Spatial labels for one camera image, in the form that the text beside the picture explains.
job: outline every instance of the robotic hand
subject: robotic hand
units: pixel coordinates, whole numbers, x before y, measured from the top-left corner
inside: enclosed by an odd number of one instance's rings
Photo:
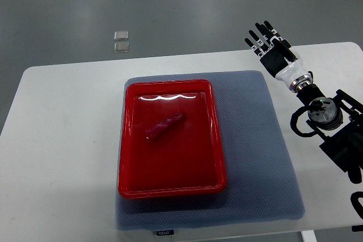
[[[304,105],[292,115],[291,129],[301,137],[319,135],[324,140],[320,148],[326,155],[341,170],[348,173],[351,182],[361,183],[363,105],[342,90],[337,90],[336,96],[333,98],[325,97],[318,86],[313,83],[312,72],[306,71],[302,67],[302,60],[291,49],[289,42],[283,39],[268,21],[255,25],[265,41],[261,40],[255,32],[249,31],[258,46],[248,38],[245,39],[245,42],[260,58],[271,76],[285,82],[291,92],[297,93],[297,97]],[[350,123],[333,136],[326,136],[321,130],[336,130],[343,124],[342,110],[349,114]],[[297,128],[298,118],[305,112],[309,117],[306,122],[313,129],[309,133],[303,133]],[[363,207],[358,201],[360,197],[363,197],[363,192],[355,192],[352,194],[351,201],[363,219]]]

